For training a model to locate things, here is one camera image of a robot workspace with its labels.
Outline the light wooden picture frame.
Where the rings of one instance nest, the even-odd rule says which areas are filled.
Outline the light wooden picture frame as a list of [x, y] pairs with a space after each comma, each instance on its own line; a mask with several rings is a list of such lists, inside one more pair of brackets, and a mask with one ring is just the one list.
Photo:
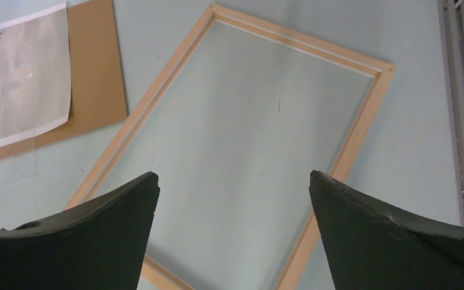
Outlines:
[[319, 230], [317, 168], [344, 181], [395, 67], [210, 4], [68, 202], [145, 171], [158, 289], [294, 289]]

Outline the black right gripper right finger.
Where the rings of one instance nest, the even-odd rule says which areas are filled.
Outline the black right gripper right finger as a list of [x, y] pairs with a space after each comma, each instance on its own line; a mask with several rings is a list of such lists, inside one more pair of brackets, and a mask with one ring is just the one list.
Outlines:
[[420, 216], [321, 171], [309, 194], [336, 289], [464, 289], [464, 227]]

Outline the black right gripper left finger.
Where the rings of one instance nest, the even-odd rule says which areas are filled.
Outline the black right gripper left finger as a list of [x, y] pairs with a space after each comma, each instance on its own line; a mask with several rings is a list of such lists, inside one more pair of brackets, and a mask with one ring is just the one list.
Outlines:
[[146, 172], [73, 208], [0, 229], [0, 289], [136, 289], [160, 196]]

